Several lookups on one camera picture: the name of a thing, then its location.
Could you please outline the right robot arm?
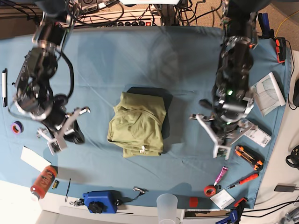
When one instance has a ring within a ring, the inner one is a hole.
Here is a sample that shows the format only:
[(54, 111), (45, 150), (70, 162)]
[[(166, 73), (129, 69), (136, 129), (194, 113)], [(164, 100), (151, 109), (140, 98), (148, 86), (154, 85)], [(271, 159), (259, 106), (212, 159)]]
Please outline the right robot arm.
[[(43, 124), (52, 137), (61, 135), (63, 140), (83, 144), (85, 138), (78, 122), (71, 121), (74, 114), (67, 113), (64, 108), (74, 91), (74, 68), (64, 47), (78, 19), (81, 1), (36, 0), (35, 4), (43, 10), (43, 18), (33, 36), (34, 46), (26, 55), (14, 84), (14, 103), (20, 113)], [(69, 68), (67, 95), (54, 94), (50, 86), (59, 59), (63, 59)]]

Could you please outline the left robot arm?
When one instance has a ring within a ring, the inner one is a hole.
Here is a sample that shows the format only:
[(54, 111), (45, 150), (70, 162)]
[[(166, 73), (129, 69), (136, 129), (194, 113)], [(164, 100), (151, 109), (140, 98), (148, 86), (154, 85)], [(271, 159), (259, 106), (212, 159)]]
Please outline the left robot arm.
[(241, 134), (236, 134), (241, 120), (254, 107), (254, 94), (249, 87), (249, 72), (253, 66), (250, 49), (257, 45), (257, 12), (248, 12), (235, 0), (222, 1), (224, 37), (221, 45), (212, 100), (199, 104), (210, 110), (210, 116), (193, 114), (214, 143), (213, 157), (228, 156), (231, 146)]

